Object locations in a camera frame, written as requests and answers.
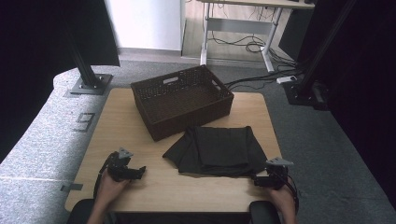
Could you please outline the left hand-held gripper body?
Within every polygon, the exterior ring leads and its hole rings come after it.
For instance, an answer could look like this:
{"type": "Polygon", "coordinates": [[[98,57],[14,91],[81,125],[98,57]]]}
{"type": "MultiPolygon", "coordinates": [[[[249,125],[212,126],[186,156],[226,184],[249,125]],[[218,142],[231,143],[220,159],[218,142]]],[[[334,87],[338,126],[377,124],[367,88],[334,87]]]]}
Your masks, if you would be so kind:
{"type": "Polygon", "coordinates": [[[115,181],[121,182],[121,180],[132,180],[134,175],[138,175],[137,170],[130,169],[128,167],[132,156],[133,153],[123,147],[108,156],[107,171],[115,181]]]}

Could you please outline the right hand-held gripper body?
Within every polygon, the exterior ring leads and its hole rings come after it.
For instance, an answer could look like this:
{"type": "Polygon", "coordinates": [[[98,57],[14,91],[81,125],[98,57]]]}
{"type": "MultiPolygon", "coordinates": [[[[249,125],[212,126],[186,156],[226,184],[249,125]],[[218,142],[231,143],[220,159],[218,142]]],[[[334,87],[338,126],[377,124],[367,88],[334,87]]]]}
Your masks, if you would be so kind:
{"type": "Polygon", "coordinates": [[[289,167],[293,165],[293,162],[276,157],[265,163],[268,174],[266,185],[270,188],[280,189],[288,182],[289,167]]]}

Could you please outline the black cloth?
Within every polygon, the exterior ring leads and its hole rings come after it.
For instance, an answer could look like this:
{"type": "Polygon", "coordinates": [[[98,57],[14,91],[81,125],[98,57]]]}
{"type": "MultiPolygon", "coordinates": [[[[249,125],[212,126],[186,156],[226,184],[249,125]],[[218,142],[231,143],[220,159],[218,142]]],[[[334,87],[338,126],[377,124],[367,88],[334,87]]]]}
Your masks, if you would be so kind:
{"type": "Polygon", "coordinates": [[[252,129],[190,127],[164,154],[180,173],[251,176],[267,158],[252,129]]]}

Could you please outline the brown woven basket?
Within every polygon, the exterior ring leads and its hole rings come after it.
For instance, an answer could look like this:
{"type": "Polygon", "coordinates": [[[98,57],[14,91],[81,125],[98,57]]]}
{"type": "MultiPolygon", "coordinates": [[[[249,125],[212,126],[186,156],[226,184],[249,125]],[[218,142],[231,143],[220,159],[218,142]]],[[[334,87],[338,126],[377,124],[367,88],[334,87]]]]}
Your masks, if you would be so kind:
{"type": "Polygon", "coordinates": [[[155,141],[223,118],[233,103],[233,93],[205,65],[133,82],[131,89],[155,141]]]}

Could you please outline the person's left hand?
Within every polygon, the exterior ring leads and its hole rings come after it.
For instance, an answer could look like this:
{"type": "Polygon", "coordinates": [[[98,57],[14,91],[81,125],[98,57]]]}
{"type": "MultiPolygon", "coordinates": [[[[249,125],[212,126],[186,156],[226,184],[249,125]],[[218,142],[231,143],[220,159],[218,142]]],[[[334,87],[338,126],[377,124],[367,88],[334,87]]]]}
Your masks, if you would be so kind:
{"type": "Polygon", "coordinates": [[[97,190],[96,202],[104,207],[109,206],[120,196],[129,183],[129,180],[115,181],[108,171],[104,170],[99,189],[97,190]]]}

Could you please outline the person's right hand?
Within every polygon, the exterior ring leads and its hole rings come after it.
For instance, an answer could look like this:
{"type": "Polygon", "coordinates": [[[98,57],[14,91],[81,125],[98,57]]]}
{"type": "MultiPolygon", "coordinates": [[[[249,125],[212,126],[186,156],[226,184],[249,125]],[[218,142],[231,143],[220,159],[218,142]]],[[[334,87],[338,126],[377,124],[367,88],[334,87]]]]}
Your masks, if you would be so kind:
{"type": "Polygon", "coordinates": [[[296,208],[292,190],[285,184],[280,189],[269,189],[271,202],[284,217],[296,215],[296,208]]]}

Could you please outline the grey tape strip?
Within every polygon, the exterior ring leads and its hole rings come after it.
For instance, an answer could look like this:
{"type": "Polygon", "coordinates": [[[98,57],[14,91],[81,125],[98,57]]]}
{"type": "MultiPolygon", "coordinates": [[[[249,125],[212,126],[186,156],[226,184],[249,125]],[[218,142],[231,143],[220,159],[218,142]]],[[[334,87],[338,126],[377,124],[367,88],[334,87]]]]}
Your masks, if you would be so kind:
{"type": "Polygon", "coordinates": [[[83,185],[82,184],[68,184],[68,185],[62,185],[61,186],[61,191],[63,192],[70,192],[71,190],[82,190],[83,185]]]}

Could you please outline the person's dark lap clothing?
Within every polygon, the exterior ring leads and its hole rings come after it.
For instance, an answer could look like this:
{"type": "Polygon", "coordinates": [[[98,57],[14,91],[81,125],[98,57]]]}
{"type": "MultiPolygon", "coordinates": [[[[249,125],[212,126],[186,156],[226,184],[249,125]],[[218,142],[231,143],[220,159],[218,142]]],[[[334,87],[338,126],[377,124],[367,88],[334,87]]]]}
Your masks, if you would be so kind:
{"type": "Polygon", "coordinates": [[[250,215],[234,213],[116,213],[114,224],[249,224],[250,215]]]}

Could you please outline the black metal stand, grey base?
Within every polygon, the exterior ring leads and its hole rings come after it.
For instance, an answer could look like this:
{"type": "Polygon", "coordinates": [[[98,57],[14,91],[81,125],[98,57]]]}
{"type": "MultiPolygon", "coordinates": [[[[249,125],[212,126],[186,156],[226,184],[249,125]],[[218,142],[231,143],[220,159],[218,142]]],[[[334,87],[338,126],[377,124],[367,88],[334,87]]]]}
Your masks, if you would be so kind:
{"type": "Polygon", "coordinates": [[[68,41],[71,57],[80,73],[80,77],[70,93],[103,95],[113,76],[108,74],[95,74],[91,66],[84,62],[72,34],[67,29],[64,29],[64,34],[68,41]]]}

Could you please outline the black curtain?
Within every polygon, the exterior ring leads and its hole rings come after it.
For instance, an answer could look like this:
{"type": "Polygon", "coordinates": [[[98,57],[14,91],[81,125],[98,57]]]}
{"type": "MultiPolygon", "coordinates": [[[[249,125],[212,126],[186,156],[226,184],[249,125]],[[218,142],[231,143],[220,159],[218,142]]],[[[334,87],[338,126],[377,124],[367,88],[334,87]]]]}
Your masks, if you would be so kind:
{"type": "Polygon", "coordinates": [[[396,209],[396,0],[357,0],[319,72],[326,110],[396,209]]]}
{"type": "Polygon", "coordinates": [[[0,0],[0,162],[77,66],[120,64],[105,0],[0,0]]]}

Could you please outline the white panel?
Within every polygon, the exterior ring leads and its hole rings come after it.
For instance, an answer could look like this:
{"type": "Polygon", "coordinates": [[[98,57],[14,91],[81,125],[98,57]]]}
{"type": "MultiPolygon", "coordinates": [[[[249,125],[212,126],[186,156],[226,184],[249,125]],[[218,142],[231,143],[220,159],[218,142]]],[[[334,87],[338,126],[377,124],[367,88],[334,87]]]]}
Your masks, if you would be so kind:
{"type": "Polygon", "coordinates": [[[105,0],[119,48],[181,51],[185,0],[105,0]]]}

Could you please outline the white desk frame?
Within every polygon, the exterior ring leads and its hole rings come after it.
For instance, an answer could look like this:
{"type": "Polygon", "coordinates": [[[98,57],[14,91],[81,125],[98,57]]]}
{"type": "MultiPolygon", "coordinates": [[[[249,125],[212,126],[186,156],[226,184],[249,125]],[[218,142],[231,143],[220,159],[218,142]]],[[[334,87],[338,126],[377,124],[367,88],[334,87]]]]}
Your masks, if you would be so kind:
{"type": "Polygon", "coordinates": [[[291,9],[313,9],[314,3],[305,0],[198,0],[204,4],[204,35],[201,46],[200,65],[206,64],[207,61],[207,39],[209,31],[229,32],[238,34],[266,35],[267,41],[261,47],[261,55],[265,67],[269,73],[274,73],[275,69],[270,59],[269,49],[273,42],[276,28],[284,8],[291,9]],[[221,19],[210,16],[212,4],[224,4],[235,6],[252,6],[252,7],[273,7],[275,17],[271,21],[243,21],[232,19],[221,19]]]}

